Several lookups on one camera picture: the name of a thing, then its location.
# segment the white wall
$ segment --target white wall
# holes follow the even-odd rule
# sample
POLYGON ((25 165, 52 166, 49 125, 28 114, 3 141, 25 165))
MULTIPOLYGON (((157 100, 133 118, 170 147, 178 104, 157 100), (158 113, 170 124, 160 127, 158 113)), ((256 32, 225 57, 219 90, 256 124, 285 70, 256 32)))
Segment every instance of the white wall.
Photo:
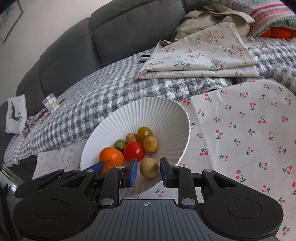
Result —
POLYGON ((110 0, 20 0, 24 10, 6 42, 0 41, 0 104, 46 48, 68 28, 110 0))

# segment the white pillow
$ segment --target white pillow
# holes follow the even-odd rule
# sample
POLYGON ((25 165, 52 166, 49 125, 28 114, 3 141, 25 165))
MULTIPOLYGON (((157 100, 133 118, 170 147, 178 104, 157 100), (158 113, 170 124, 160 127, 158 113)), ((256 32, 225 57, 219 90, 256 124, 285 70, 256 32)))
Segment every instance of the white pillow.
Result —
POLYGON ((6 114, 6 132, 21 134, 27 120, 25 95, 8 99, 6 114))

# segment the metal screw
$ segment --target metal screw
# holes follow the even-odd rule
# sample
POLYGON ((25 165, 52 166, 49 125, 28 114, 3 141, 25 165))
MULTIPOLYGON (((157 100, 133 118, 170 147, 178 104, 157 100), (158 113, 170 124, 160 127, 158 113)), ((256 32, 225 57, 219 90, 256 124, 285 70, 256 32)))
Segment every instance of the metal screw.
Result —
POLYGON ((113 203, 115 203, 115 201, 112 198, 104 198, 101 200, 101 204, 104 206, 110 206, 113 203))
POLYGON ((192 199, 192 198, 184 198, 182 201, 181 201, 182 204, 186 205, 186 206, 192 206, 195 204, 195 200, 192 199))

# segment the pink floral fabric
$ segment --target pink floral fabric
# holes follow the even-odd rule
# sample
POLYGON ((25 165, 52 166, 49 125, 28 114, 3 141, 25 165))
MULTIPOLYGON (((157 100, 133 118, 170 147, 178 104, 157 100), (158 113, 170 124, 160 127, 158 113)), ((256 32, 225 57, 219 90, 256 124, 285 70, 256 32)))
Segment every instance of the pink floral fabric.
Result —
POLYGON ((65 172, 80 170, 80 159, 87 139, 80 140, 58 150, 40 152, 33 179, 64 169, 65 172))
POLYGON ((135 79, 258 77, 234 23, 220 23, 153 53, 135 79))
MULTIPOLYGON (((295 241, 296 99, 274 80, 197 95, 180 102, 191 121, 188 148, 179 166, 213 169, 275 199, 284 220, 277 234, 295 241)), ((133 198, 176 198, 162 184, 133 198)), ((202 202, 200 191, 197 198, 202 202)))

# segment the framed picture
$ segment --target framed picture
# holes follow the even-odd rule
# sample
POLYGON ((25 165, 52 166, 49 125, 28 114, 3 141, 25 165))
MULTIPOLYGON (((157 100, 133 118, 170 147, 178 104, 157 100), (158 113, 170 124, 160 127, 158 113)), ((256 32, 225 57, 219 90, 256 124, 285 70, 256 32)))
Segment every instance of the framed picture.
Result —
POLYGON ((23 10, 19 1, 13 2, 0 14, 0 39, 4 43, 11 30, 22 16, 23 10))

